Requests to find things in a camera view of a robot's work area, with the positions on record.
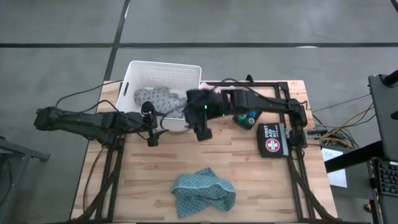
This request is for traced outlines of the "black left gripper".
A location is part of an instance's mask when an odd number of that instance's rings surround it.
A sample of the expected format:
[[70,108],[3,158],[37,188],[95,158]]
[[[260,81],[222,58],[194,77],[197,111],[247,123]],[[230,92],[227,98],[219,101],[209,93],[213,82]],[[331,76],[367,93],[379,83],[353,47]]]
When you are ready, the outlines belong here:
[[128,112],[124,115],[127,124],[127,128],[124,132],[125,134],[148,132],[149,137],[155,137],[155,133],[157,133],[157,137],[159,138],[162,134],[165,134],[169,131],[168,129],[161,131],[155,130],[157,128],[157,118],[151,112],[146,114]]

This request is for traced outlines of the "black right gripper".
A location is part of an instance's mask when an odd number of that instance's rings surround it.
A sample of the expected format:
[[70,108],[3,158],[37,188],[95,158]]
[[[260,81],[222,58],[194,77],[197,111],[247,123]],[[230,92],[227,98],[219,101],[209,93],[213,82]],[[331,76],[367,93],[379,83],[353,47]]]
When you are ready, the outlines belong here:
[[223,116],[223,97],[212,90],[193,89],[186,92],[185,121],[194,124],[199,121]]

